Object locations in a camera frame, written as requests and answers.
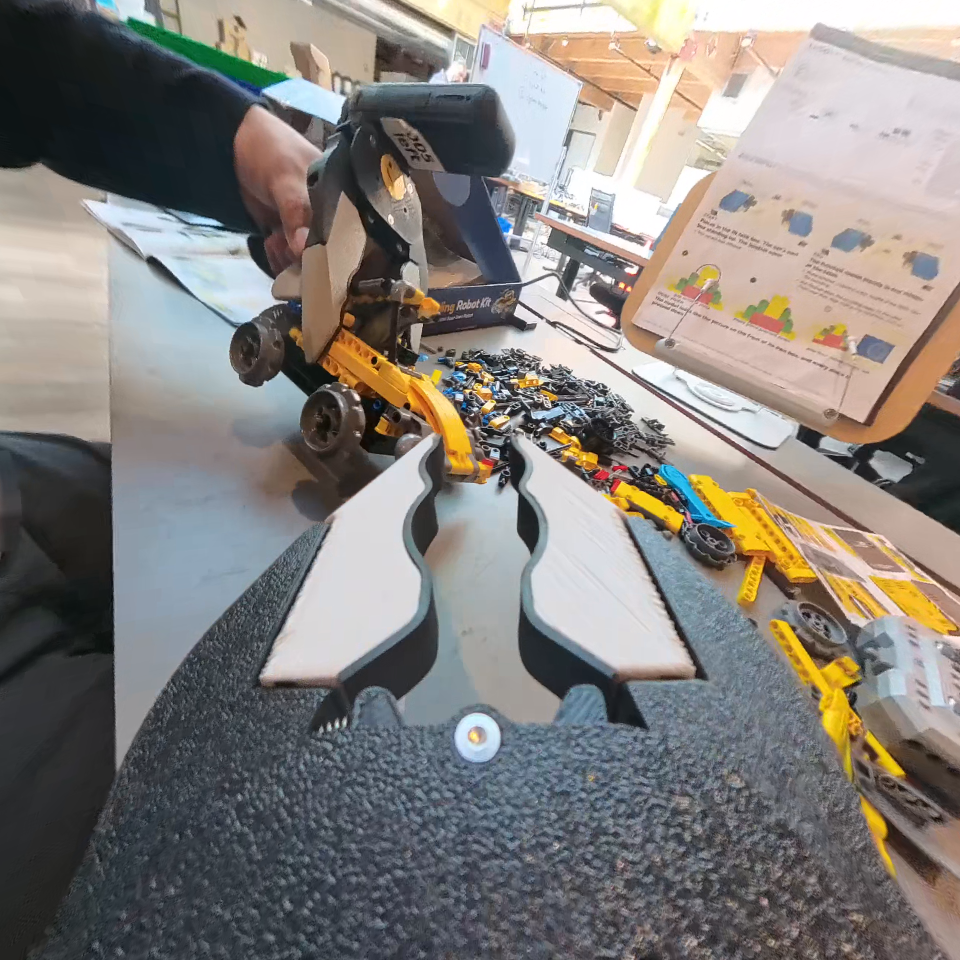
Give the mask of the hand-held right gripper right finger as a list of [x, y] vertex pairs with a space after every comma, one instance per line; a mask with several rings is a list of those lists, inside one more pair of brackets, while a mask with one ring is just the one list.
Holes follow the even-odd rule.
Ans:
[[629, 714], [627, 687], [693, 681], [697, 662], [657, 584], [630, 518], [532, 439], [510, 447], [521, 572], [518, 649], [526, 671], [563, 700], [599, 692]]

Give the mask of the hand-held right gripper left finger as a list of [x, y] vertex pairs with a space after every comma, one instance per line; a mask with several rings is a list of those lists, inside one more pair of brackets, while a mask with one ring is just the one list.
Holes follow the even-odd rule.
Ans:
[[432, 666], [438, 627], [426, 549], [445, 450], [432, 434], [320, 526], [318, 546], [259, 674], [263, 688], [368, 686], [404, 696]]

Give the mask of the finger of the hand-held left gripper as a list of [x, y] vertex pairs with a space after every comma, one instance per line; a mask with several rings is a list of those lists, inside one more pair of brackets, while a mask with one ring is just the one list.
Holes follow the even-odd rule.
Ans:
[[319, 363], [342, 324], [347, 295], [361, 266], [367, 234], [352, 200], [341, 194], [325, 221], [315, 212], [301, 255], [301, 348]]

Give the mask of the yellow toy vehicle model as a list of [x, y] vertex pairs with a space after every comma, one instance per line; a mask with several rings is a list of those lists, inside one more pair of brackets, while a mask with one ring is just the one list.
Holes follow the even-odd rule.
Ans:
[[239, 325], [229, 361], [246, 386], [283, 374], [306, 393], [299, 431], [319, 458], [358, 450], [402, 457], [436, 434], [445, 476], [484, 484], [493, 468], [476, 430], [430, 377], [402, 362], [402, 327], [438, 313], [438, 302], [405, 280], [359, 281], [317, 360], [307, 358], [306, 308], [294, 298]]

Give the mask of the person's left hand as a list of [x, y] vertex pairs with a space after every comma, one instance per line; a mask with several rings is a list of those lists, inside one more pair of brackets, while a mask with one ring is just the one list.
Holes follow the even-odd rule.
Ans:
[[233, 141], [241, 197], [263, 235], [269, 272], [301, 261], [312, 223], [307, 173], [321, 154], [300, 133], [260, 105], [252, 106]]

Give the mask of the whiteboard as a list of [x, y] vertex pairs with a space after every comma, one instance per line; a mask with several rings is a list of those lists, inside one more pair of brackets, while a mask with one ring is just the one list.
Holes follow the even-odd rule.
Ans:
[[509, 171], [551, 184], [582, 81], [489, 26], [479, 30], [471, 79], [494, 89], [514, 132]]

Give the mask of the yellow rectangular panel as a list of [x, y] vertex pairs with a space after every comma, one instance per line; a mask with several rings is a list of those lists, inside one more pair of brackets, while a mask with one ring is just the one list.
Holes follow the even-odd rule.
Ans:
[[639, 515], [653, 522], [657, 529], [678, 535], [686, 522], [685, 515], [644, 490], [614, 479], [609, 492], [605, 494], [614, 506], [629, 515]]

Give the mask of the dark grey toothed wheel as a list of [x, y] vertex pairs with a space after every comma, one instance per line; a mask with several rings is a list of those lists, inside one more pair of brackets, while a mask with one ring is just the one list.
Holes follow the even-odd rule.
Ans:
[[712, 524], [685, 522], [680, 538], [691, 557], [711, 569], [724, 570], [738, 558], [734, 541]]

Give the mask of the blue separator tool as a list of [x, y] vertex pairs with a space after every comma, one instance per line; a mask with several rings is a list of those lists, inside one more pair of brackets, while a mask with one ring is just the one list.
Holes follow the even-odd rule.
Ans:
[[687, 474], [684, 474], [676, 466], [664, 463], [659, 467], [656, 476], [666, 487], [678, 495], [690, 516], [691, 522], [708, 524], [722, 530], [732, 530], [735, 527], [734, 524], [712, 512], [690, 483]]

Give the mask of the instruction booklet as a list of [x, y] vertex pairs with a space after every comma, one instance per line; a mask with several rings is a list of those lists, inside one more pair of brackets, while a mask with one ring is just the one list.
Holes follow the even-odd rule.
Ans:
[[248, 236], [199, 215], [86, 198], [85, 210], [142, 260], [158, 267], [233, 327], [276, 302]]

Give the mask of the blue kit box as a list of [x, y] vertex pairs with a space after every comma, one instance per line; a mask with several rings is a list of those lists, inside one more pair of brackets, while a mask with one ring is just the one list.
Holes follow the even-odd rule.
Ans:
[[522, 280], [480, 176], [414, 171], [427, 263], [427, 295], [438, 315], [423, 336], [494, 327], [529, 330], [517, 315]]

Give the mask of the grey hub toothed wheel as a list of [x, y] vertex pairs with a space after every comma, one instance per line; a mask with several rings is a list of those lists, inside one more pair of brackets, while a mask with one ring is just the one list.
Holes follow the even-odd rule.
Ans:
[[775, 612], [774, 619], [792, 629], [815, 661], [831, 663], [853, 654], [847, 631], [822, 606], [810, 601], [788, 600]]

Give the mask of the yellow sticker sheet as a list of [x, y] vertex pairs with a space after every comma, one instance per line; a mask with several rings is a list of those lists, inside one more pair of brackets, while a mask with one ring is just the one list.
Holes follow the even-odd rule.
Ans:
[[760, 500], [849, 624], [906, 617], [958, 641], [957, 595], [918, 570], [886, 537], [810, 520]]

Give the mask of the grey battery box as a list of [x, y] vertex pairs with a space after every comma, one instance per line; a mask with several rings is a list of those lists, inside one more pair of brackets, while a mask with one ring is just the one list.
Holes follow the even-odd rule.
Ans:
[[946, 641], [903, 616], [858, 630], [856, 709], [869, 732], [910, 775], [958, 801], [958, 661]]

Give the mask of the printed instruction sheet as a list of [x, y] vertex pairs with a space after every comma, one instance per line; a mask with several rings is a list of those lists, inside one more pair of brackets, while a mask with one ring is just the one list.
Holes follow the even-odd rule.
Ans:
[[634, 323], [869, 425], [958, 291], [958, 59], [816, 25]]

